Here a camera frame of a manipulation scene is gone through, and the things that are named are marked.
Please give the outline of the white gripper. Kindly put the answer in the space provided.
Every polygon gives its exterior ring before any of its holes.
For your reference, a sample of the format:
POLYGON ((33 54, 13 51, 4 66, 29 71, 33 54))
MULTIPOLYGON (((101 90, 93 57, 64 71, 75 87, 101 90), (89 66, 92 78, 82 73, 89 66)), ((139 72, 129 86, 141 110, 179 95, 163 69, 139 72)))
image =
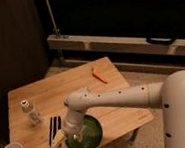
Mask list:
MULTIPOLYGON (((62 120, 62 129, 56 132, 55 137, 52 140, 52 147, 57 148, 66 138, 66 135, 78 134, 83 127, 83 119, 85 117, 84 111, 75 111, 68 109, 65 118, 62 120)), ((74 139, 78 142, 82 142, 82 134, 74 135, 74 139)))

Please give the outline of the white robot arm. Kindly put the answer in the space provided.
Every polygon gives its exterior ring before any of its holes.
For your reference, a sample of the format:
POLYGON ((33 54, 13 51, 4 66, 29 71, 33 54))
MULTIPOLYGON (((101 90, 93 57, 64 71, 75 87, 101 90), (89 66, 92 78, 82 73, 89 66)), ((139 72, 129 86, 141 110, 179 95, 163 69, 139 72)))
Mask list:
POLYGON ((97 148, 102 138, 101 126, 86 112, 95 106, 114 106, 162 109, 165 148, 185 148, 185 70, 172 73, 163 82, 127 89, 100 93, 81 88, 69 94, 64 106, 66 117, 52 140, 52 147, 65 141, 70 148, 97 148))

